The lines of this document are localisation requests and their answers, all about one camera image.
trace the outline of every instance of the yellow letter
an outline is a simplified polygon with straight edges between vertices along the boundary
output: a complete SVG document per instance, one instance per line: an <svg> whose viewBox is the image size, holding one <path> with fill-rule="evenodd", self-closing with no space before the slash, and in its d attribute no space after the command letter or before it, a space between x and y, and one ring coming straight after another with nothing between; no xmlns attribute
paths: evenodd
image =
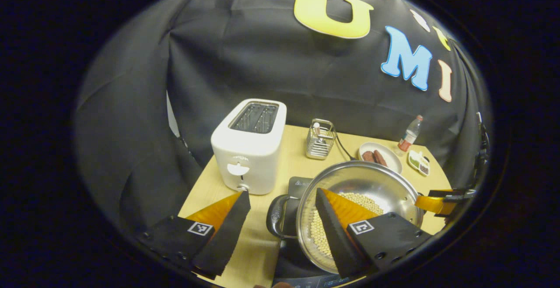
<svg viewBox="0 0 560 288"><path fill-rule="evenodd" d="M440 29L432 26L432 28L434 28L434 30L436 30L437 36L440 38L440 42L442 43L442 45L444 45L445 49L448 51L451 51L452 49L449 47L448 45L448 38L445 37L445 35L441 32Z"/></svg>
<svg viewBox="0 0 560 288"><path fill-rule="evenodd" d="M441 66L441 88L440 98L451 102L452 100L452 69L442 60L437 60Z"/></svg>
<svg viewBox="0 0 560 288"><path fill-rule="evenodd" d="M317 32L359 39L370 33L370 10L374 7L361 0L345 0L352 5L352 22L344 23L326 15L326 0L296 0L294 15L306 27Z"/></svg>

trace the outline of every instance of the white toaster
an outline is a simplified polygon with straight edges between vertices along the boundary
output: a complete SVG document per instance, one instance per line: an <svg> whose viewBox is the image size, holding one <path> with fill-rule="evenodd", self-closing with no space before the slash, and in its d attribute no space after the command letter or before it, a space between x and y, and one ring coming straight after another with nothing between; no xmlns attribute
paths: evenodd
<svg viewBox="0 0 560 288"><path fill-rule="evenodd" d="M216 127L210 139L224 183L263 195L274 188L286 105L250 98Z"/></svg>

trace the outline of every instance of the pot handle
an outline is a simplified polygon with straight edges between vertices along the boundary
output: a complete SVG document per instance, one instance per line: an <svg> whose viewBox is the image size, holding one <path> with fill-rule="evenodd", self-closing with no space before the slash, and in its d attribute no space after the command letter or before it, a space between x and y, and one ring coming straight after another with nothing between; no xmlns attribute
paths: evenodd
<svg viewBox="0 0 560 288"><path fill-rule="evenodd" d="M286 235L280 232L280 222L284 219L284 205L289 199L299 200L299 198L290 196L288 194L280 195L274 198L270 207L268 208L268 213L266 214L266 228L274 236L280 239L297 239L297 236Z"/></svg>

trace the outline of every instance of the blue letter m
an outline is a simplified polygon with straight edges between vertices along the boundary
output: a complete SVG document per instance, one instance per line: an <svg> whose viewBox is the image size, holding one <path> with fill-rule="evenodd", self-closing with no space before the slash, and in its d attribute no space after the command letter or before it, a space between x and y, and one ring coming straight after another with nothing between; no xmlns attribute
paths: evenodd
<svg viewBox="0 0 560 288"><path fill-rule="evenodd" d="M391 36L391 47L388 51L387 61L381 64L381 70L394 77L400 76L399 60L402 64L402 77L404 80L412 78L412 85L420 90L428 89L428 70L432 53L422 45L412 53L408 39L404 33L394 27L386 26L385 29Z"/></svg>

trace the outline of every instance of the plastic bottle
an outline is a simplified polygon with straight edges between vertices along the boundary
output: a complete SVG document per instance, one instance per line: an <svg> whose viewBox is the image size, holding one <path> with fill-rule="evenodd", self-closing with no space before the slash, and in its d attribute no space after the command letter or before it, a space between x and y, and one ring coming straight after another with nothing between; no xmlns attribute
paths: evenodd
<svg viewBox="0 0 560 288"><path fill-rule="evenodd" d="M422 124L422 115L416 116L416 119L408 125L404 136L399 141L398 145L393 149L397 156L404 156L408 151L410 145L414 143L418 135L420 135L420 124Z"/></svg>

